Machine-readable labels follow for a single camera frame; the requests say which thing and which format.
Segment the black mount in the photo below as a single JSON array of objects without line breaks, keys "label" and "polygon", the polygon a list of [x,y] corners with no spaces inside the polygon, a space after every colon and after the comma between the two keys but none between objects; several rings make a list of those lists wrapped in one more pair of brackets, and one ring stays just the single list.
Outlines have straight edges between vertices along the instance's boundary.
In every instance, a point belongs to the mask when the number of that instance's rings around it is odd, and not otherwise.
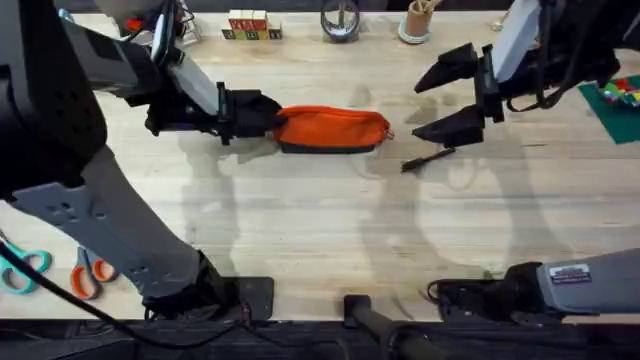
[{"label": "black mount", "polygon": [[445,322],[558,324],[565,315],[546,306],[536,270],[541,263],[510,267],[503,280],[438,280],[437,303]]},{"label": "black mount", "polygon": [[243,306],[251,310],[251,320],[266,321],[273,312],[274,281],[270,277],[222,277],[201,252],[200,271],[194,284],[179,293],[161,298],[144,298],[148,310],[173,319],[191,311],[210,310],[214,319],[237,318]]},{"label": "black mount", "polygon": [[380,345],[383,359],[459,359],[457,355],[444,352],[433,345],[410,322],[392,321],[371,310],[371,299],[367,295],[346,295],[343,299],[343,311],[343,325],[369,333]]}]

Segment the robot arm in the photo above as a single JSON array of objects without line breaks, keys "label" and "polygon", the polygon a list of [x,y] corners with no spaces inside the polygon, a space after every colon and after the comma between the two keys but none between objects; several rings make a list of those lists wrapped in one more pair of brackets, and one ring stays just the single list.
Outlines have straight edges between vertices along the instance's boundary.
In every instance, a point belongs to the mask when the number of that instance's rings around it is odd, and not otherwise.
[{"label": "robot arm", "polygon": [[[175,11],[173,1],[162,6],[165,15]],[[126,180],[106,145],[93,90],[149,104],[146,125],[155,134],[197,129],[223,142],[264,135],[277,125],[277,103],[213,85],[173,40],[151,51],[116,41],[59,19],[51,1],[8,0],[0,17],[2,199],[112,264],[149,310],[174,317],[235,305],[235,284],[178,239]],[[156,36],[172,32],[158,23]]]},{"label": "robot arm", "polygon": [[[471,44],[440,55],[415,87],[473,78],[476,103],[413,134],[446,147],[482,142],[485,118],[504,121],[502,101],[512,111],[548,109],[582,81],[604,85],[620,68],[614,49],[640,50],[639,23],[640,4],[624,0],[516,0],[495,45],[481,57]],[[530,49],[536,35],[540,45]],[[527,94],[537,102],[514,109],[511,99]]]},{"label": "robot arm", "polygon": [[640,249],[591,258],[510,267],[502,280],[443,279],[429,300],[444,321],[542,325],[568,315],[640,313]]},{"label": "robot arm", "polygon": [[[538,36],[539,47],[531,49]],[[416,92],[473,78],[476,103],[414,130],[445,147],[483,141],[485,118],[504,121],[502,102],[535,94],[523,110],[548,109],[582,81],[604,85],[619,70],[614,49],[640,51],[640,3],[621,0],[516,0],[495,45],[479,57],[471,44],[445,54]],[[545,90],[556,88],[551,95]],[[445,321],[479,317],[543,324],[571,314],[640,312],[640,249],[554,264],[509,268],[503,280],[438,280],[429,298]]]}]

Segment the orange scissors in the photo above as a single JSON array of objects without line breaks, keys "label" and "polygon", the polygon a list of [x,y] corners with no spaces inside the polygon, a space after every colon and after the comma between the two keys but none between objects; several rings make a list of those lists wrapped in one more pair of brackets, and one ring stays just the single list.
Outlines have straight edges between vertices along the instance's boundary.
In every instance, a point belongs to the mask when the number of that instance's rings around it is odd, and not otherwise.
[{"label": "orange scissors", "polygon": [[83,300],[93,300],[102,293],[101,283],[115,280],[119,273],[104,259],[78,246],[76,265],[71,270],[71,290]]}]

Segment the pen holder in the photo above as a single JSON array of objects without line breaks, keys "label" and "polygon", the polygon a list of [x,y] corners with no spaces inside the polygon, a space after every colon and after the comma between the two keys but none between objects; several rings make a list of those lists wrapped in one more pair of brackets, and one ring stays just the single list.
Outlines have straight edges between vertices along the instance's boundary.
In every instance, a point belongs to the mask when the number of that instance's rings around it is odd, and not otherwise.
[{"label": "pen holder", "polygon": [[421,44],[429,39],[429,24],[437,0],[415,0],[409,4],[404,19],[398,26],[400,40],[407,44]]}]

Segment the black cable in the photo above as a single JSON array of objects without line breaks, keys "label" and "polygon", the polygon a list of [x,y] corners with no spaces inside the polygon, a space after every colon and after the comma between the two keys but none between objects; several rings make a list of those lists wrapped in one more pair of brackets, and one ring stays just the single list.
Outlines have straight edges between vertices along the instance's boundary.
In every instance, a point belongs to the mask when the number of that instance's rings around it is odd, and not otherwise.
[{"label": "black cable", "polygon": [[125,325],[124,323],[120,322],[119,320],[114,319],[113,317],[111,317],[109,314],[93,307],[90,304],[85,303],[84,301],[76,298],[75,296],[73,296],[72,294],[70,294],[68,291],[64,290],[63,288],[59,287],[57,284],[55,284],[54,282],[52,282],[51,280],[47,279],[46,277],[42,276],[40,273],[38,273],[37,271],[35,271],[33,268],[31,268],[31,266],[29,266],[29,264],[27,264],[26,262],[24,262],[22,259],[18,258],[11,250],[9,250],[9,248],[7,248],[7,246],[3,243],[0,242],[0,256],[4,257],[11,265],[13,265],[16,269],[20,270],[24,275],[26,275],[29,279],[33,280],[36,284],[44,287],[45,289],[51,291],[52,293],[54,293],[56,296],[62,298],[63,300],[66,300],[67,302],[71,303],[72,305],[75,305],[77,307],[79,307],[80,309],[90,313],[91,315],[99,318],[100,320],[104,321],[105,323],[111,325],[114,327],[114,329],[120,331],[121,333],[128,335],[129,337],[138,340],[142,343],[145,343],[147,345],[150,346],[155,346],[155,347],[159,347],[159,348],[163,348],[163,349],[170,349],[170,350],[188,350],[188,349],[193,349],[193,348],[197,348],[197,347],[201,347],[211,341],[214,341],[216,339],[221,338],[222,336],[230,333],[231,331],[235,330],[237,328],[237,325],[231,325],[228,328],[220,331],[219,333],[204,339],[204,340],[200,340],[200,341],[196,341],[193,343],[189,343],[189,344],[173,344],[173,343],[167,343],[167,342],[163,342],[163,341],[158,341],[158,340],[154,340],[151,338],[148,338],[146,336],[140,335],[137,332],[135,332],[133,329],[131,329],[129,326]]},{"label": "black cable", "polygon": [[252,326],[243,323],[242,325],[240,325],[242,327],[242,329],[244,331],[246,331],[248,334],[255,336],[256,338],[259,338],[263,341],[266,341],[272,345],[275,345],[279,348],[283,348],[283,349],[309,349],[312,348],[314,346],[317,345],[328,345],[328,344],[333,344],[333,345],[337,345],[340,350],[342,351],[342,357],[344,360],[350,360],[351,359],[351,355],[349,354],[349,349],[348,349],[348,345],[346,344],[346,342],[344,342],[342,339],[332,339],[332,340],[311,340],[308,342],[303,342],[303,343],[298,343],[298,344],[290,344],[290,343],[285,343],[283,341],[274,339],[272,337],[269,337],[263,333],[260,333],[259,331],[257,331],[255,328],[253,328]]},{"label": "black cable", "polygon": [[536,71],[536,99],[542,109],[548,109],[548,99],[545,98],[545,72],[549,63],[549,43],[551,35],[551,4],[549,1],[541,1],[542,8],[538,18],[540,28],[540,47],[538,48],[538,68]]},{"label": "black cable", "polygon": [[[543,61],[546,67],[546,63],[548,62],[548,50],[550,43],[550,26],[551,26],[551,9],[547,2],[544,2],[541,8],[540,17],[538,20],[538,27],[540,28],[540,48],[538,51],[538,56],[540,57],[538,60]],[[558,89],[549,95],[548,97],[544,97],[544,69],[540,64],[538,65],[538,69],[536,72],[536,98],[537,102],[533,105],[527,106],[524,109],[516,109],[513,106],[512,99],[507,100],[507,108],[512,112],[526,112],[529,110],[534,110],[537,108],[550,109],[554,107],[562,98],[565,92],[569,90],[571,87],[572,79],[575,74],[576,66],[578,65],[578,61],[580,59],[580,55],[582,54],[582,50],[584,48],[585,41],[587,39],[587,34],[589,29],[595,22],[596,16],[598,12],[593,11],[590,14],[590,17],[587,22],[585,22],[580,28],[580,32],[577,38],[576,46],[574,47],[573,53],[571,54],[571,58],[569,59],[569,65],[567,66],[567,70],[565,72],[564,78],[560,83]]]},{"label": "black cable", "polygon": [[193,12],[191,12],[189,9],[187,9],[187,8],[186,8],[186,7],[184,7],[184,6],[182,6],[182,11],[184,11],[185,13],[187,13],[187,14],[189,15],[189,18],[187,18],[187,19],[182,19],[182,21],[181,21],[181,22],[182,22],[183,24],[184,24],[184,23],[187,23],[187,22],[189,22],[189,21],[193,21],[193,20],[196,18],[196,16],[193,14]]}]

